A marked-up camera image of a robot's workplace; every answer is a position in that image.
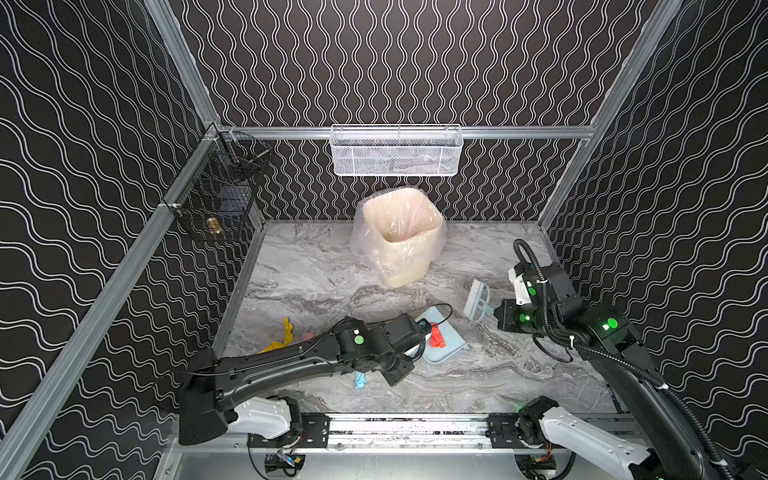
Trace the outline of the teal hand brush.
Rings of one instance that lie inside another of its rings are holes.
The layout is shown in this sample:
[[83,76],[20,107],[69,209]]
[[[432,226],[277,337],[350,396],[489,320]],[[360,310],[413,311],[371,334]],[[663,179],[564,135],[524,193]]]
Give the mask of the teal hand brush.
[[493,317],[491,290],[483,282],[474,279],[469,289],[463,308],[463,316],[474,322],[482,322]]

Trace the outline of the teal dustpan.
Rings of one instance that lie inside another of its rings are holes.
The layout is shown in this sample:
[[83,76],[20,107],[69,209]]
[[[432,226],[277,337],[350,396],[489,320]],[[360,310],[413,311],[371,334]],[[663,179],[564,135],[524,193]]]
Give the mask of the teal dustpan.
[[430,324],[436,324],[438,337],[432,341],[426,340],[426,347],[422,358],[430,364],[440,364],[458,354],[468,343],[446,320],[445,316],[436,307],[430,307],[418,317],[418,320],[427,320]]

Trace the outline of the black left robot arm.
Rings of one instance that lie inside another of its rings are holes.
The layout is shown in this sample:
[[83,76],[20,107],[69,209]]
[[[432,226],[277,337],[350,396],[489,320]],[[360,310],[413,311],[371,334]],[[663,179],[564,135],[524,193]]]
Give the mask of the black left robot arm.
[[379,322],[345,317],[310,340],[269,352],[219,358],[201,350],[179,372],[178,442],[198,445],[235,429],[293,439],[302,429],[300,409],[271,392],[355,372],[379,372],[395,386],[423,356],[431,331],[428,321],[406,313]]

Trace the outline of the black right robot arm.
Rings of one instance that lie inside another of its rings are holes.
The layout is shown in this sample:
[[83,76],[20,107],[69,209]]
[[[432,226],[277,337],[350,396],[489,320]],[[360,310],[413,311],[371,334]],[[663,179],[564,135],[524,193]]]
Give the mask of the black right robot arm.
[[564,349],[563,362],[581,358],[609,384],[639,424],[638,445],[570,414],[540,396],[523,406],[516,429],[526,445],[560,446],[616,479],[741,479],[690,406],[655,370],[637,331],[614,306],[587,305],[564,269],[543,266],[530,245],[517,239],[515,290],[493,314],[500,330],[548,339]]

